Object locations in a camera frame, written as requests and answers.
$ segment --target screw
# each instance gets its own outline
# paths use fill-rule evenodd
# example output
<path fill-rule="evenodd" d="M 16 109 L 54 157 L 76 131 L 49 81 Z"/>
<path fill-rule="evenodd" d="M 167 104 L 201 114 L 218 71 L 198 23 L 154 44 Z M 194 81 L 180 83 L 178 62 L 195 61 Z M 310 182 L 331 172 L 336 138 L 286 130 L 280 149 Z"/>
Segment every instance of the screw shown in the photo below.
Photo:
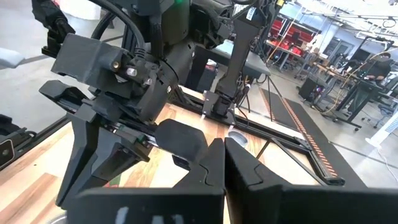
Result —
<path fill-rule="evenodd" d="M 150 85 L 152 84 L 152 79 L 148 78 L 148 80 L 145 81 L 145 85 Z"/>
<path fill-rule="evenodd" d="M 127 75 L 131 76 L 131 77 L 135 77 L 137 76 L 137 70 L 133 69 L 133 68 L 128 68 L 126 70 Z"/>
<path fill-rule="evenodd" d="M 119 66 L 120 66 L 119 62 L 113 62 L 113 67 L 114 68 L 119 68 Z"/>

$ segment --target office chair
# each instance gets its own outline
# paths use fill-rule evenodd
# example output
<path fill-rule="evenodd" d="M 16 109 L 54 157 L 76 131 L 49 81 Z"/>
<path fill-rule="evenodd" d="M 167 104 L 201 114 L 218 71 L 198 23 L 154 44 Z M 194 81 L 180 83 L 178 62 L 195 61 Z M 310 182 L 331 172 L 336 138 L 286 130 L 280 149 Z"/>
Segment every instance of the office chair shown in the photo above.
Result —
<path fill-rule="evenodd" d="M 391 105 L 384 105 L 384 104 L 379 104 L 377 106 L 380 110 L 380 114 L 383 116 L 381 119 L 379 119 L 376 124 L 373 126 L 374 129 L 376 129 L 379 124 L 385 119 L 391 117 L 393 114 L 395 114 L 398 111 L 398 100 L 394 100 Z"/>

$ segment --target gray floor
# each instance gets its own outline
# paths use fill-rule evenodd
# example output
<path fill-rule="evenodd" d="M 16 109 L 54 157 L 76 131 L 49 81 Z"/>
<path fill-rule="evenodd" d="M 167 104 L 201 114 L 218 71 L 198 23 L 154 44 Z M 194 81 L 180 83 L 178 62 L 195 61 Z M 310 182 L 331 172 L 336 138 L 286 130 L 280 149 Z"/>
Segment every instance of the gray floor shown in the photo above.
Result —
<path fill-rule="evenodd" d="M 0 2 L 0 47 L 17 50 L 26 58 L 41 55 L 40 49 L 46 43 L 47 31 L 34 20 L 31 13 L 30 0 L 1 1 Z M 77 33 L 90 36 L 98 21 L 84 21 L 70 18 L 71 25 Z M 123 32 L 123 26 L 116 21 L 116 28 L 107 30 L 104 39 L 116 37 Z M 120 45 L 121 40 L 111 44 Z M 0 70 L 0 113 L 12 116 L 19 126 L 25 126 L 33 131 L 40 131 L 47 127 L 65 112 L 51 101 L 42 96 L 38 89 L 47 81 L 58 79 L 69 85 L 77 86 L 86 94 L 84 86 L 72 78 L 61 77 L 50 72 L 52 58 L 21 65 L 17 69 Z M 288 72 L 280 73 L 272 70 L 272 79 L 282 95 L 290 100 L 301 102 L 295 87 L 301 83 L 292 78 Z M 254 85 L 249 93 L 251 108 L 263 115 L 269 115 L 260 96 L 260 88 L 267 89 L 266 83 L 262 86 Z M 352 168 L 362 178 L 368 187 L 398 188 L 398 183 L 388 171 L 383 158 L 377 150 L 368 145 L 364 138 L 372 136 L 376 130 L 373 124 L 364 124 L 357 133 L 347 124 L 336 124 L 323 118 L 319 112 L 303 106 L 314 122 L 320 127 L 330 142 L 336 145 L 337 150 L 344 156 Z M 364 112 L 372 117 L 380 117 L 377 105 L 369 104 Z M 366 116 L 360 114 L 357 119 Z M 398 138 L 389 136 L 382 144 L 381 150 L 391 165 L 391 170 L 398 175 L 398 152 L 396 142 Z"/>

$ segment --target person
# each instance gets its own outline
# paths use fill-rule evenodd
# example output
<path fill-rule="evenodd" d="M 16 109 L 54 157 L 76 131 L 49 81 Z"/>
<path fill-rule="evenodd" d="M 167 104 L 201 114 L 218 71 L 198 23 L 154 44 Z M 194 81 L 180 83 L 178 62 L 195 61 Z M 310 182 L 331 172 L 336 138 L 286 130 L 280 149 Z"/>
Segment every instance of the person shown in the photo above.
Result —
<path fill-rule="evenodd" d="M 341 74 L 343 76 L 347 76 L 347 75 L 349 75 L 350 72 L 355 71 L 360 66 L 361 66 L 361 62 L 360 61 L 355 60 L 355 59 L 349 60 L 349 61 L 347 61 L 347 63 L 344 66 L 342 66 L 340 68 Z"/>
<path fill-rule="evenodd" d="M 384 52 L 380 54 L 380 58 L 376 62 L 368 62 L 364 65 L 364 70 L 368 71 L 367 75 L 364 77 L 364 80 L 367 80 L 375 85 L 380 85 L 380 83 L 385 79 L 388 74 L 391 72 L 391 54 L 388 52 Z M 358 88 L 353 102 L 348 107 L 348 114 L 352 114 L 357 107 L 368 97 L 369 92 L 366 89 Z"/>

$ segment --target wooden tabletop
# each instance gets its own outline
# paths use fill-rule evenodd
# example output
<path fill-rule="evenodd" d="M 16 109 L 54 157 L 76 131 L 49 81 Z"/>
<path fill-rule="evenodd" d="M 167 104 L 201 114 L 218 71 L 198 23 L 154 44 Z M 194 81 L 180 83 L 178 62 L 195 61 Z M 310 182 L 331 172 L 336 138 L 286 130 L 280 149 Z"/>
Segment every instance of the wooden tabletop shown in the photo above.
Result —
<path fill-rule="evenodd" d="M 206 118 L 201 119 L 199 114 L 167 104 L 156 122 L 169 118 L 201 129 L 208 144 L 214 138 L 224 138 L 228 134 L 229 127 L 223 124 Z M 266 140 L 247 133 L 243 134 L 249 142 L 246 150 L 254 156 L 257 155 Z M 0 172 L 2 196 L 0 223 L 45 223 L 63 212 L 55 206 L 54 200 L 60 188 L 72 146 L 73 130 L 71 124 L 67 124 Z M 304 155 L 291 152 L 309 169 L 312 169 Z M 172 156 L 168 152 L 154 148 L 149 157 L 148 163 L 140 162 L 125 171 L 121 175 L 119 186 L 173 187 L 187 174 L 186 170 L 174 165 Z M 318 185 L 311 175 L 273 143 L 264 151 L 260 161 L 290 183 Z M 226 207 L 224 219 L 225 223 L 229 223 Z"/>
<path fill-rule="evenodd" d="M 332 69 L 330 67 L 325 67 L 325 66 L 320 65 L 319 63 L 316 63 L 316 62 L 314 62 L 314 65 L 316 65 L 320 70 L 323 70 L 323 71 L 327 72 L 328 75 L 336 77 L 336 78 L 338 78 L 340 80 L 345 81 L 348 78 L 348 76 L 347 77 L 342 76 L 339 72 L 337 72 L 336 70 L 334 70 L 334 69 Z M 358 79 L 356 76 L 353 76 L 353 75 L 350 76 L 349 78 L 352 78 L 353 80 L 357 80 Z"/>
<path fill-rule="evenodd" d="M 267 42 L 267 45 L 270 45 L 271 47 L 277 47 L 278 49 L 280 49 L 280 50 L 283 51 L 283 52 L 286 52 L 286 53 L 288 53 L 288 54 L 292 54 L 292 55 L 294 55 L 294 56 L 296 56 L 296 57 L 301 57 L 301 55 L 296 54 L 296 53 L 292 52 L 291 50 L 287 50 L 287 49 L 284 49 L 284 48 L 282 48 L 282 47 L 279 47 L 278 45 L 273 44 L 273 43 L 272 43 L 271 41 L 269 41 L 269 40 L 267 40 L 266 42 Z"/>

